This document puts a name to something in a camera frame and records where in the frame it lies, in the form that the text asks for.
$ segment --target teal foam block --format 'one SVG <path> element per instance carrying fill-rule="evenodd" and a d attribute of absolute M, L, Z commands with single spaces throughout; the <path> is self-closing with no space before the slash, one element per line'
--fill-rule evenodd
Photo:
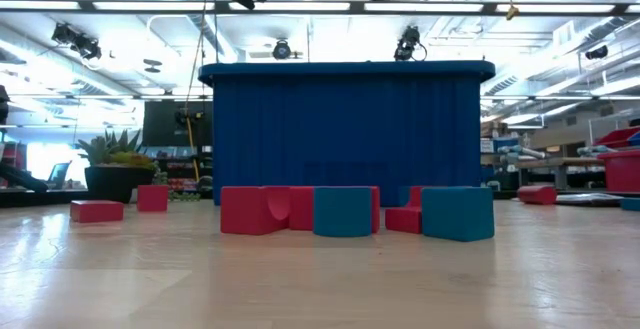
<path fill-rule="evenodd" d="M 422 189 L 422 233 L 461 242 L 492 238 L 495 225 L 491 189 Z"/>
<path fill-rule="evenodd" d="M 371 235 L 371 188 L 318 187 L 313 191 L 313 233 L 329 237 Z"/>
<path fill-rule="evenodd" d="M 620 207 L 624 210 L 640 211 L 640 198 L 621 199 Z"/>

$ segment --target black planter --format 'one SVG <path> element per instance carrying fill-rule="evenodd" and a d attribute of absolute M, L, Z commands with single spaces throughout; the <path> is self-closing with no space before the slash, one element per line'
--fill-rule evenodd
<path fill-rule="evenodd" d="M 143 168 L 88 167 L 84 170 L 89 194 L 96 200 L 112 200 L 128 203 L 131 191 L 138 185 L 148 185 L 155 172 Z"/>

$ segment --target potted plant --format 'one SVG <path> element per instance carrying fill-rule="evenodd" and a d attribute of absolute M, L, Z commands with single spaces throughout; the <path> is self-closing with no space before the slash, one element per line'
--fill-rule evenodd
<path fill-rule="evenodd" d="M 129 140 L 127 131 L 120 139 L 115 133 L 98 136 L 87 143 L 78 140 L 89 160 L 90 166 L 84 170 L 89 193 L 94 199 L 113 200 L 128 203 L 131 191 L 138 185 L 151 184 L 155 174 L 152 160 L 138 153 L 136 147 L 140 132 Z"/>

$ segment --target ventilation duct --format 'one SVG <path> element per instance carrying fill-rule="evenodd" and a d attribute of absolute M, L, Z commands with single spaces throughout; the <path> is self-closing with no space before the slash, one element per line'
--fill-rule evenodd
<path fill-rule="evenodd" d="M 637 19 L 625 18 L 625 17 L 609 17 L 595 25 L 590 26 L 586 30 L 577 34 L 572 40 L 568 43 L 555 47 L 552 46 L 539 54 L 535 54 L 530 58 L 527 58 L 527 62 L 529 64 L 526 66 L 526 72 L 521 71 L 520 73 L 511 72 L 500 77 L 493 79 L 483 85 L 484 88 L 489 88 L 486 91 L 483 91 L 484 95 L 494 95 L 498 92 L 501 92 L 512 85 L 526 80 L 527 78 L 541 74 L 551 68 L 542 64 L 542 63 L 553 63 L 557 58 L 588 49 L 594 45 L 596 45 L 599 41 L 606 38 L 609 34 L 612 34 L 619 29 L 627 27 L 629 25 L 638 23 Z M 533 61 L 537 63 L 536 65 L 531 65 L 530 62 Z"/>

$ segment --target table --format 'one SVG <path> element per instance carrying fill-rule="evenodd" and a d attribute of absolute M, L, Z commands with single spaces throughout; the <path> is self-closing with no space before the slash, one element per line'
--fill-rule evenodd
<path fill-rule="evenodd" d="M 520 172 L 520 185 L 529 184 L 529 169 L 536 168 L 556 168 L 555 186 L 558 190 L 566 190 L 567 167 L 570 166 L 604 166 L 604 160 L 596 158 L 548 158 L 540 160 L 522 161 L 515 164 Z"/>

